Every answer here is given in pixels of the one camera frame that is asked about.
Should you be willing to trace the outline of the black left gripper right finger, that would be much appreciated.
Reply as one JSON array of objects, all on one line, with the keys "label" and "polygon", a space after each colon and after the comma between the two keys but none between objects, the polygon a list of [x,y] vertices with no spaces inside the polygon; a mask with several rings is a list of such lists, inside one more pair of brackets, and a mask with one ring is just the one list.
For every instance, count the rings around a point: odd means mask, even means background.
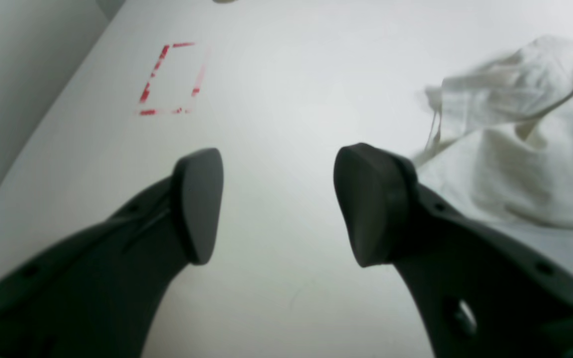
[{"label": "black left gripper right finger", "polygon": [[343,147],[334,186],[357,263],[394,265],[437,358],[573,358],[568,270],[466,218],[403,156]]}]

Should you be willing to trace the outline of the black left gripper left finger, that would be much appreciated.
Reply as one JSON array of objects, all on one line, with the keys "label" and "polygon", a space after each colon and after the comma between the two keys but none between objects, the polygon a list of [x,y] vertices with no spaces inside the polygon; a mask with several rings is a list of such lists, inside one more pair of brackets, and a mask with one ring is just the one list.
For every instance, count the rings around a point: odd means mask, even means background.
[{"label": "black left gripper left finger", "polygon": [[0,358],[140,357],[171,281],[211,258],[222,193],[220,152],[194,152],[0,279]]}]

